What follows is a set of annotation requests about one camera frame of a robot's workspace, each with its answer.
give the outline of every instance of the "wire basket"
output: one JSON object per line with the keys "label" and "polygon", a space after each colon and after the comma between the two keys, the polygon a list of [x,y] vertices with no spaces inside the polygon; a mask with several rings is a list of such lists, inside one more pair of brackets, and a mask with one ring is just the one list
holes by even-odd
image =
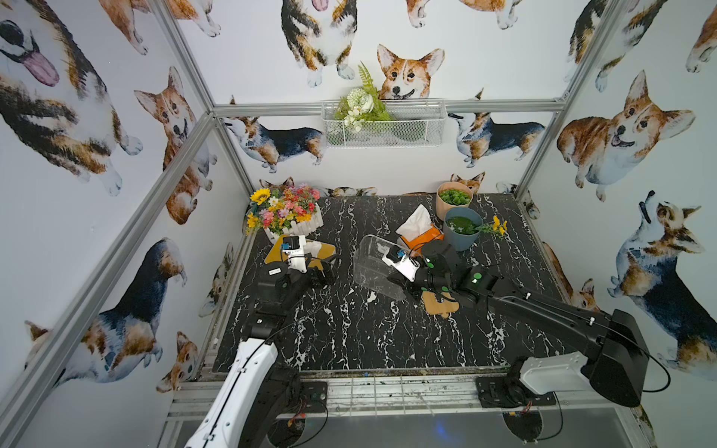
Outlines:
{"label": "wire basket", "polygon": [[384,101],[395,121],[367,121],[359,132],[336,120],[338,101],[321,105],[329,146],[341,148],[423,148],[443,142],[446,107],[443,100]]}

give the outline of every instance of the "metal bar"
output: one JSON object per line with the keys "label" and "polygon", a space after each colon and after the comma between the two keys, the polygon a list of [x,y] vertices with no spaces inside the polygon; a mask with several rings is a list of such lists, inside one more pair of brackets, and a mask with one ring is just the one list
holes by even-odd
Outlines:
{"label": "metal bar", "polygon": [[224,150],[229,155],[229,161],[232,163],[232,168],[234,168],[234,171],[237,172],[239,180],[242,182],[247,195],[250,195],[254,191],[254,187],[249,179],[247,169],[244,167],[242,160],[239,158],[239,154],[237,154],[237,149],[234,147],[232,139],[229,137],[229,131],[227,130],[227,127],[224,126],[224,123],[222,123],[223,118],[217,118],[214,114],[212,114],[212,118],[214,119],[214,125],[217,129],[219,141],[222,143]]}
{"label": "metal bar", "polygon": [[[403,106],[424,105],[423,100],[391,100],[386,104]],[[295,115],[321,115],[322,103],[276,103],[276,104],[237,104],[216,105],[214,113],[217,117],[270,117]],[[446,111],[449,113],[468,112],[559,112],[565,103],[561,100],[446,100]]]}
{"label": "metal bar", "polygon": [[22,437],[211,129],[209,114],[202,115],[179,154],[67,307],[50,339],[5,397],[0,407],[0,447],[14,447]]}
{"label": "metal bar", "polygon": [[176,20],[174,20],[174,16],[166,0],[149,0],[149,3],[170,48],[172,48],[184,72],[189,76],[189,83],[194,88],[194,92],[199,96],[204,111],[212,110],[212,107],[214,107],[212,94],[204,78],[201,76],[199,65],[196,63],[189,49],[189,44],[186,43],[184,35],[179,29],[179,25],[177,25]]}
{"label": "metal bar", "polygon": [[564,95],[564,98],[566,98],[565,107],[553,116],[553,120],[550,122],[543,140],[541,140],[540,145],[536,149],[535,156],[523,174],[521,182],[518,184],[515,194],[516,198],[522,197],[530,186],[538,167],[545,158],[545,154],[551,147],[553,140],[557,138],[558,132],[563,128],[565,120],[570,116],[570,111],[575,106],[583,86],[585,86],[585,83],[588,81],[590,74],[593,73],[593,69],[600,63],[602,53],[617,30],[617,25],[627,11],[627,4],[630,1],[631,0],[613,0],[605,8],[602,18],[600,19],[600,24],[593,35],[585,56],[580,62],[575,76],[573,76],[573,79],[568,85],[568,90],[566,90]]}

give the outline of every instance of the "cable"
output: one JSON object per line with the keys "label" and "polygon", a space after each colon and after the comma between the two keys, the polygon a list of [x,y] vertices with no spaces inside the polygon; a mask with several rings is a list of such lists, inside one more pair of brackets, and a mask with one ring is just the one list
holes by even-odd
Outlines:
{"label": "cable", "polygon": [[558,394],[556,394],[555,392],[553,392],[553,395],[555,396],[555,402],[558,404],[558,409],[560,410],[560,429],[558,429],[558,432],[555,433],[555,434],[553,434],[552,436],[541,437],[540,439],[536,439],[536,442],[541,442],[541,441],[543,441],[543,440],[553,439],[554,437],[557,437],[558,435],[560,435],[560,433],[563,431],[563,423],[564,423],[564,421],[563,421],[563,408],[560,406],[560,400],[558,400]]}

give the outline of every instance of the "dog tongue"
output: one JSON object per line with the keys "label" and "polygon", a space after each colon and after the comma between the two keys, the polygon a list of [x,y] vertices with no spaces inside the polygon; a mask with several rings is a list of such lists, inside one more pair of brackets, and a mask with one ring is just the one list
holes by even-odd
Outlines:
{"label": "dog tongue", "polygon": [[311,0],[316,11],[325,11],[328,8],[328,0]]}
{"label": "dog tongue", "polygon": [[31,53],[28,57],[25,57],[22,64],[42,84],[52,87],[60,81],[60,74],[54,69],[54,65],[40,52]]}

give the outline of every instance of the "blue flower pot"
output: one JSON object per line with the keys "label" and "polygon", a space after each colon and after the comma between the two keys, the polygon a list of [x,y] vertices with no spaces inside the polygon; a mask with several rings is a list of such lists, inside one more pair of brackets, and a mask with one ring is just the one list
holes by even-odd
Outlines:
{"label": "blue flower pot", "polygon": [[476,232],[473,235],[461,235],[452,231],[448,226],[448,221],[456,216],[468,218],[475,222],[478,226],[483,224],[483,218],[481,218],[475,210],[469,208],[455,207],[446,213],[446,219],[443,221],[443,234],[445,235],[444,240],[448,244],[452,245],[456,252],[463,252],[473,246],[473,243],[478,238],[480,232]]}

